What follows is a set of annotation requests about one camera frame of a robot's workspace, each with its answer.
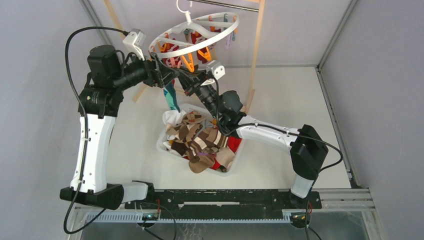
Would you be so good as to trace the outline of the orange peg holding teal sock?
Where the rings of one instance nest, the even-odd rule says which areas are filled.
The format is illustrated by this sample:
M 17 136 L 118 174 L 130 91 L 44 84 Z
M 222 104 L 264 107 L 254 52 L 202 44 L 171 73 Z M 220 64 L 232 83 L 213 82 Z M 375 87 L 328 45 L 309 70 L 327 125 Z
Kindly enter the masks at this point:
M 195 64 L 192 53 L 183 54 L 180 56 L 182 59 L 185 67 L 188 69 L 189 72 L 194 73 L 195 72 Z

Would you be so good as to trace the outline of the dark teal patterned sock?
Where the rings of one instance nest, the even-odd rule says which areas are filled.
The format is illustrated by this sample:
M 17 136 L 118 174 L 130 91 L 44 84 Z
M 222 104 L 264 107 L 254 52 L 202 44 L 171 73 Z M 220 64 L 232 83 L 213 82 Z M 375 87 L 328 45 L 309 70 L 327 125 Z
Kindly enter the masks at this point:
M 177 97 L 176 97 L 176 91 L 174 88 L 174 83 L 171 81 L 168 83 L 164 88 L 164 94 L 167 102 L 171 105 L 176 105 Z

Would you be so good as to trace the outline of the mint green sock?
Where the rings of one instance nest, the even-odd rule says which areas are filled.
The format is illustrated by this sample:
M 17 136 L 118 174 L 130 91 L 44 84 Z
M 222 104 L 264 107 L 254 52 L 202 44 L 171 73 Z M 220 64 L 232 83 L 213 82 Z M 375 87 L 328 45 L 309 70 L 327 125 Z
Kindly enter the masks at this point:
M 166 102 L 170 108 L 170 110 L 176 110 L 178 112 L 180 112 L 180 107 L 178 105 L 177 102 L 177 93 L 176 90 L 174 88 L 174 86 L 171 85 L 167 85 L 164 89 L 163 89 L 163 93 L 166 99 Z

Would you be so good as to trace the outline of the white round clip hanger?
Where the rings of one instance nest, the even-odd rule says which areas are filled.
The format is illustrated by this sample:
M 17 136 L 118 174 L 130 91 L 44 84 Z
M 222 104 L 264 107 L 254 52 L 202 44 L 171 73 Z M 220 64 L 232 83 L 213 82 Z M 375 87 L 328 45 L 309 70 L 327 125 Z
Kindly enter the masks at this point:
M 240 24 L 235 12 L 218 12 L 196 18 L 191 17 L 189 9 L 177 10 L 184 15 L 185 22 L 166 30 L 149 45 L 150 53 L 156 53 L 160 59 L 180 57 L 205 49 L 236 32 Z

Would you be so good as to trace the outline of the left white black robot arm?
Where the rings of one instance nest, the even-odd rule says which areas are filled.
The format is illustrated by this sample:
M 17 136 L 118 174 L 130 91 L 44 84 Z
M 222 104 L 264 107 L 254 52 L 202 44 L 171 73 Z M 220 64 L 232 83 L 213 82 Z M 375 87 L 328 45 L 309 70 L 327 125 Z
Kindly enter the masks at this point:
M 134 54 L 119 60 L 118 53 L 111 45 L 101 45 L 93 48 L 87 57 L 90 71 L 77 95 L 81 127 L 77 163 L 70 185 L 60 190 L 59 197 L 109 210 L 137 201 L 149 209 L 155 205 L 157 196 L 148 190 L 146 183 L 107 182 L 108 148 L 124 91 L 139 83 L 163 88 L 178 72 L 165 66 L 155 53 L 151 54 L 151 60 Z

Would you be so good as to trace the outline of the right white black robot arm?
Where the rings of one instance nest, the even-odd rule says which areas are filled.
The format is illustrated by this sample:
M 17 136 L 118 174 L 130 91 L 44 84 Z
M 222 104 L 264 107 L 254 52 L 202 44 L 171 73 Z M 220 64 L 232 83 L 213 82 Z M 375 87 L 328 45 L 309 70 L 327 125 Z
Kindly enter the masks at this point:
M 295 208 L 302 208 L 309 201 L 309 193 L 328 155 L 327 144 L 310 125 L 305 124 L 301 128 L 282 127 L 242 112 L 243 105 L 236 91 L 220 94 L 218 88 L 203 84 L 212 77 L 211 73 L 204 70 L 197 73 L 182 71 L 178 74 L 185 94 L 198 97 L 217 120 L 222 134 L 268 144 L 282 149 L 291 157 L 295 177 L 289 190 L 289 203 Z

